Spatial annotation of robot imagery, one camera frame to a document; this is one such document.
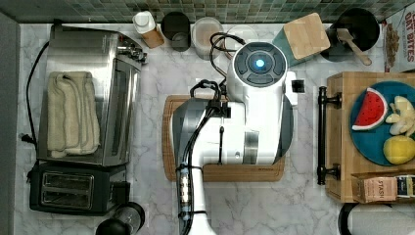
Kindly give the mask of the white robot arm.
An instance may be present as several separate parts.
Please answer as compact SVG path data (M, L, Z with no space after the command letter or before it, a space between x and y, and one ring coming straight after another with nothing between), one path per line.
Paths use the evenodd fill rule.
M227 101L219 85L201 80L212 98L190 99L170 119L175 157L179 235L214 235L203 186L205 165L273 165L290 148L294 117L283 52L268 42L251 42L235 52L226 75Z

